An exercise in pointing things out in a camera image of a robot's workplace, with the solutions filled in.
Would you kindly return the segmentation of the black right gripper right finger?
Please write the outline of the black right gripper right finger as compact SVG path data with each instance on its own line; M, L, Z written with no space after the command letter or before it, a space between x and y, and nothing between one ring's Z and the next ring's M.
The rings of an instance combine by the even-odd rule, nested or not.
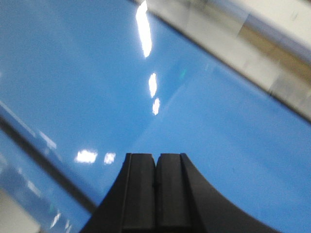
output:
M163 153L156 165L159 233L275 233L231 203L184 154Z

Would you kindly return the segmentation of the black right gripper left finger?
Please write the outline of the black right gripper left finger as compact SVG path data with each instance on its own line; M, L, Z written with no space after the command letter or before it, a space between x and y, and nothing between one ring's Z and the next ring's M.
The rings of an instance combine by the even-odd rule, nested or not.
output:
M113 184L83 233L153 233L155 163L151 154L128 153Z

